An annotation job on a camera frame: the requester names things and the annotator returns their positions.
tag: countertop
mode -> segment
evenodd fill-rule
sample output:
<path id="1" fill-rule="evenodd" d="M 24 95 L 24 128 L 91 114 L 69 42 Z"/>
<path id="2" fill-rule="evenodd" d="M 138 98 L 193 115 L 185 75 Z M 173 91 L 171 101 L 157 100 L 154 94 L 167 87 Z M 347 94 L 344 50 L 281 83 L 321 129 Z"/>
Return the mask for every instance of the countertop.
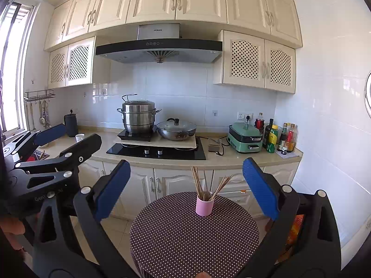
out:
<path id="1" fill-rule="evenodd" d="M 101 148 L 95 152 L 90 160 L 103 161 L 118 163 L 120 160 L 127 160 L 131 166 L 139 167 L 152 167 L 152 168 L 164 168 L 164 169 L 189 169 L 190 166 L 198 166 L 200 169 L 240 169 L 242 168 L 243 161 L 252 157 L 254 161 L 260 166 L 273 166 L 282 165 L 294 162 L 300 162 L 302 158 L 302 152 L 295 150 L 299 154 L 297 157 L 292 158 L 281 158 L 276 153 L 268 153 L 265 149 L 258 153 L 240 154 L 235 151 L 231 146 L 224 147 L 224 155 L 218 156 L 215 153 L 207 151 L 207 139 L 201 138 L 203 149 L 205 152 L 206 160 L 165 160 L 165 159 L 153 159 L 153 158 L 138 158 L 138 157 L 128 157 L 128 156 L 117 156 L 107 154 L 106 151 L 114 145 L 114 139 L 117 137 L 117 131 L 112 129 L 112 131 L 101 130 L 83 130 L 80 129 L 80 133 L 84 133 L 85 137 L 96 133 L 102 138 Z M 39 148 L 39 150 L 44 150 L 50 155 L 49 158 L 55 158 L 59 156 L 59 153 L 71 145 L 75 144 L 75 138 L 70 138 L 67 135 L 52 141 L 47 147 Z"/>

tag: range hood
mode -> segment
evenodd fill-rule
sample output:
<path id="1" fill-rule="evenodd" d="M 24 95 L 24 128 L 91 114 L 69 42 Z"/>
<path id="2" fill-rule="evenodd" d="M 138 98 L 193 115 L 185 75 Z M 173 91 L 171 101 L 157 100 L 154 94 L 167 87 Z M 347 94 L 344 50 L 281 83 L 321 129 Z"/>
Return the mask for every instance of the range hood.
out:
<path id="1" fill-rule="evenodd" d="M 179 24 L 166 23 L 140 25 L 138 40 L 97 46 L 95 55 L 120 63 L 212 63 L 222 50 L 220 41 L 179 38 Z"/>

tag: human hand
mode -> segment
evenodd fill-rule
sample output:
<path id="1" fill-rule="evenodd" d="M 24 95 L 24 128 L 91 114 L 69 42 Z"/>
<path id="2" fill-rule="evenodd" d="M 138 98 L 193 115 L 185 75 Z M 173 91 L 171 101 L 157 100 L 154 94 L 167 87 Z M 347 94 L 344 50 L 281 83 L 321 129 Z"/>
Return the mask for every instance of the human hand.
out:
<path id="1" fill-rule="evenodd" d="M 3 230 L 5 237 L 12 245 L 14 250 L 22 249 L 14 235 L 21 235 L 25 232 L 25 226 L 22 222 L 10 216 L 0 218 L 0 228 Z"/>

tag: round table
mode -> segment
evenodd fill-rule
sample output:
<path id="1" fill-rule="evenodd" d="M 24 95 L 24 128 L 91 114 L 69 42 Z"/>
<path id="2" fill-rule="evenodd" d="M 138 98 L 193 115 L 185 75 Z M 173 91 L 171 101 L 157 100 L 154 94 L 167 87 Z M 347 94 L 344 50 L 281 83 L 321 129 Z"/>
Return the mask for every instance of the round table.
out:
<path id="1" fill-rule="evenodd" d="M 196 198 L 196 192 L 168 195 L 135 218 L 130 252 L 142 277 L 233 277 L 256 250 L 259 231 L 245 209 L 217 196 L 211 215 L 202 217 Z"/>

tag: green electric grill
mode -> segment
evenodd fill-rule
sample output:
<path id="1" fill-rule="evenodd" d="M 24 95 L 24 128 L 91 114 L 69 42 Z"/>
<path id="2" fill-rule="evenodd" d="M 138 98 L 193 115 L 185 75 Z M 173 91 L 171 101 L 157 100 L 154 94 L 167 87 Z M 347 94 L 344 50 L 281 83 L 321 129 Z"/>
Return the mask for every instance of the green electric grill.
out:
<path id="1" fill-rule="evenodd" d="M 239 153 L 255 153 L 262 149 L 262 138 L 260 131 L 246 122 L 235 122 L 229 125 L 227 141 Z"/>

